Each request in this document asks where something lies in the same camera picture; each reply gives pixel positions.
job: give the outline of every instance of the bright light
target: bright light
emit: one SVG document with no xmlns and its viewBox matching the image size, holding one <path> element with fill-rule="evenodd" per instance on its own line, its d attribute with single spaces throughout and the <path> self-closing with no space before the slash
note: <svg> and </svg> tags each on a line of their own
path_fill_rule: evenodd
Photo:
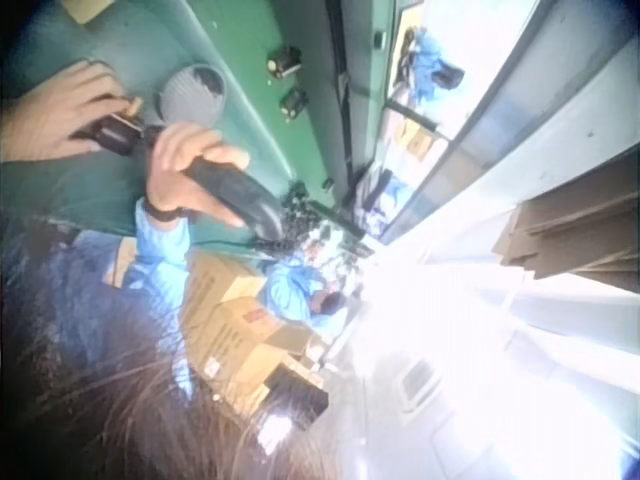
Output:
<svg viewBox="0 0 640 480">
<path fill-rule="evenodd" d="M 322 345 L 309 345 L 305 352 L 305 356 L 309 359 L 317 362 L 324 353 L 324 347 Z"/>
<path fill-rule="evenodd" d="M 269 415 L 262 424 L 260 433 L 258 433 L 258 442 L 267 455 L 271 455 L 278 444 L 284 440 L 291 429 L 293 423 L 289 417 L 281 415 Z"/>
</svg>

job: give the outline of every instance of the hair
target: hair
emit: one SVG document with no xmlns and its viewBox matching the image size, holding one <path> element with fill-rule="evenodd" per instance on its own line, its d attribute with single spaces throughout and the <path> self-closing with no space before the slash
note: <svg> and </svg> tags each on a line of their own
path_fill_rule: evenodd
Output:
<svg viewBox="0 0 640 480">
<path fill-rule="evenodd" d="M 40 221 L 3 224 L 3 455 L 24 474 L 336 476 L 303 432 L 267 455 L 257 441 L 266 413 L 239 415 L 195 375 L 188 401 L 173 379 L 172 356 L 155 348 L 147 300 L 102 282 L 96 262 L 105 252 L 51 240 L 51 230 Z"/>
<path fill-rule="evenodd" d="M 323 315 L 334 315 L 338 310 L 345 306 L 347 297 L 340 292 L 330 293 L 322 301 L 320 305 L 320 313 Z"/>
</svg>

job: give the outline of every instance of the window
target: window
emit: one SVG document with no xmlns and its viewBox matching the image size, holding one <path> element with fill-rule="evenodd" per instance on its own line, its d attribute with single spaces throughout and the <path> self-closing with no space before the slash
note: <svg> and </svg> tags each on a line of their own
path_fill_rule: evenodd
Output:
<svg viewBox="0 0 640 480">
<path fill-rule="evenodd" d="M 400 12 L 387 97 L 453 139 L 511 53 L 537 0 L 429 0 Z"/>
</svg>

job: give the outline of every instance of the blue sleeve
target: blue sleeve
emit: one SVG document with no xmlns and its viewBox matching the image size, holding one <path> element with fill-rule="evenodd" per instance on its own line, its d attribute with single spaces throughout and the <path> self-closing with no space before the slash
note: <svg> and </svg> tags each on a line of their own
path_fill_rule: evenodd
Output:
<svg viewBox="0 0 640 480">
<path fill-rule="evenodd" d="M 137 256 L 123 279 L 122 288 L 144 290 L 151 302 L 150 319 L 161 332 L 157 348 L 175 355 L 173 375 L 189 398 L 193 393 L 184 337 L 180 329 L 180 310 L 189 272 L 189 228 L 186 219 L 171 231 L 157 230 L 147 219 L 142 199 L 136 203 Z"/>
<path fill-rule="evenodd" d="M 286 320 L 302 321 L 310 318 L 309 302 L 285 269 L 274 269 L 261 294 L 262 304 L 272 314 Z"/>
</svg>

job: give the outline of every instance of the label on box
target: label on box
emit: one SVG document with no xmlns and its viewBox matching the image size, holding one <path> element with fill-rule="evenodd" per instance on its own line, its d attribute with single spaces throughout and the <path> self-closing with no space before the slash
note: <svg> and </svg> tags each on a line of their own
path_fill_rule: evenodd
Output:
<svg viewBox="0 0 640 480">
<path fill-rule="evenodd" d="M 209 357 L 209 360 L 207 360 L 204 366 L 204 374 L 209 378 L 214 378 L 218 374 L 218 371 L 220 371 L 220 362 L 213 357 Z"/>
<path fill-rule="evenodd" d="M 257 322 L 258 320 L 267 316 L 267 312 L 262 308 L 256 308 L 243 315 L 243 318 L 247 323 Z"/>
</svg>

